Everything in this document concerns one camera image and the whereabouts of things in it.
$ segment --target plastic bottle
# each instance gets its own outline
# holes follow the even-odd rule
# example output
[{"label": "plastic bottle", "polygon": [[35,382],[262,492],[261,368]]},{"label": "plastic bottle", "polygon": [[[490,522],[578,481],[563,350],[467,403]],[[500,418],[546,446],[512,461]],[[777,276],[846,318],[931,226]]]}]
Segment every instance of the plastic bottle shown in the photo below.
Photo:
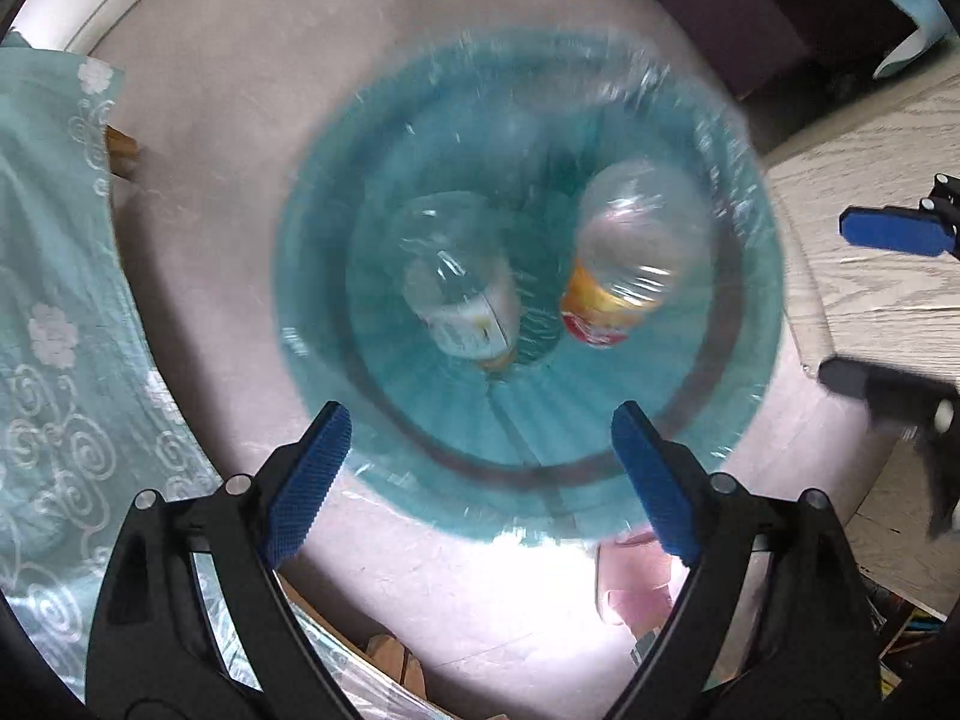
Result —
[{"label": "plastic bottle", "polygon": [[486,199],[443,191],[407,202],[392,224],[404,299],[434,343],[486,370],[510,365],[520,300]]},{"label": "plastic bottle", "polygon": [[607,167],[580,202],[563,323],[591,346],[620,343],[709,249],[709,198],[688,175],[647,159]]}]

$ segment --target beige floor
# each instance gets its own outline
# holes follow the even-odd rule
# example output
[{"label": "beige floor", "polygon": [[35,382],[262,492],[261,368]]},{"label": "beige floor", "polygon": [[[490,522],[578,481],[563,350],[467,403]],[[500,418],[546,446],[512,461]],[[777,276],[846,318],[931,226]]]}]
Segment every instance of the beige floor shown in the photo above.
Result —
[{"label": "beige floor", "polygon": [[[306,425],[277,353],[269,265],[318,122],[398,46],[515,22],[614,25],[706,73],[653,0],[143,0],[98,47],[127,72],[114,124],[144,146],[116,217],[125,268],[157,363],[222,471],[255,469]],[[786,338],[731,469],[759,493],[819,485],[849,515],[880,470],[865,415],[806,378]],[[354,640],[380,624],[405,641],[434,700],[514,720],[600,717],[630,678],[632,642],[597,619],[592,571],[578,547],[436,533],[350,478],[298,565],[299,589]]]}]

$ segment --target plastic bag liner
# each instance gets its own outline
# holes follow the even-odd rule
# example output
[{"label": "plastic bag liner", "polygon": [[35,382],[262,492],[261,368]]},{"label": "plastic bag liner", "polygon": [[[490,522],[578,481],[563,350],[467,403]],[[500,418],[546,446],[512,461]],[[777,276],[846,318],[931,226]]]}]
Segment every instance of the plastic bag liner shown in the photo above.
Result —
[{"label": "plastic bag liner", "polygon": [[[703,188],[710,252],[608,349],[563,330],[577,209],[604,167],[644,158]],[[392,216],[474,191],[499,215],[523,313],[517,357],[491,375],[443,354],[392,279]],[[275,304],[311,412],[354,419],[353,472],[451,533],[603,538],[645,515],[611,451],[634,399],[707,470],[770,379],[781,247],[745,129],[642,44],[518,29],[466,35],[354,95],[312,146],[278,228]]]}]

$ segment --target white flower print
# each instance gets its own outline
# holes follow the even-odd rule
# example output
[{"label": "white flower print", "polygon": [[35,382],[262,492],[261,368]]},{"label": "white flower print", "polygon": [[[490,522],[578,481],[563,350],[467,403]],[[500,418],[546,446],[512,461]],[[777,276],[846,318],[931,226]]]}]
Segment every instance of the white flower print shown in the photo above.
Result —
[{"label": "white flower print", "polygon": [[106,62],[89,56],[77,69],[80,89],[85,95],[102,95],[113,78],[113,68]]},{"label": "white flower print", "polygon": [[160,371],[156,368],[153,368],[147,373],[147,383],[143,389],[146,391],[147,397],[150,398],[150,402],[154,404],[155,408],[163,412],[165,418],[169,419],[175,425],[185,423],[184,415],[176,408],[174,396],[170,394],[165,381],[163,381],[163,377],[160,375]]},{"label": "white flower print", "polygon": [[77,356],[73,347],[80,339],[77,327],[66,320],[59,308],[37,303],[31,309],[27,321],[30,333],[30,348],[43,365],[52,365],[60,370],[73,367]]}]

